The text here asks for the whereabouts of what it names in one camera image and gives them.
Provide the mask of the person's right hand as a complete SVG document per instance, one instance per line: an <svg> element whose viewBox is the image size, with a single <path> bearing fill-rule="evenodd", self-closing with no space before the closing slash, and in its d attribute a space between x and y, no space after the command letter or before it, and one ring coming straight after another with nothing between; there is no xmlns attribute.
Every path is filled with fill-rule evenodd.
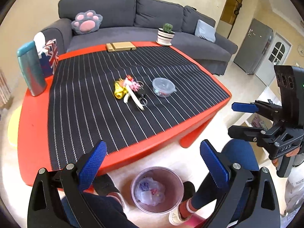
<svg viewBox="0 0 304 228"><path fill-rule="evenodd" d="M303 163L303 146L299 146L294 148L292 151L285 154L286 157L296 156L295 161L293 163L294 167L297 167Z"/></svg>

